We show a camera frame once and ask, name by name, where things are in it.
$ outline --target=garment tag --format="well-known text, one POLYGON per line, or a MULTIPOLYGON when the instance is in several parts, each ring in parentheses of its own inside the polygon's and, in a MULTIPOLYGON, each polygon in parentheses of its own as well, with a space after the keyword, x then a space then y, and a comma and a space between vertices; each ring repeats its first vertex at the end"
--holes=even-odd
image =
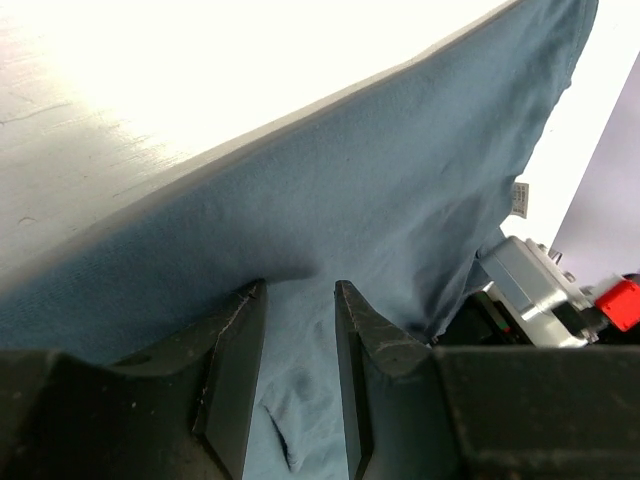
POLYGON ((511 191, 511 215, 527 218, 527 208, 529 206, 529 184, 514 183, 511 191))

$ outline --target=blue fabric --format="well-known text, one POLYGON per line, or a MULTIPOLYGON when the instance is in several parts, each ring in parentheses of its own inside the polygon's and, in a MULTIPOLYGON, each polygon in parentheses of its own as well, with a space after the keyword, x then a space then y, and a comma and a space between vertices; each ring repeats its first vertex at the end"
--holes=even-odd
POLYGON ((512 182, 569 85, 595 9, 595 0, 524 1, 255 146, 5 292, 0 346, 112 361, 264 277, 245 478, 346 478, 334 282, 353 281, 399 325, 426 335, 446 326, 482 280, 470 279, 476 251, 510 211, 512 182))

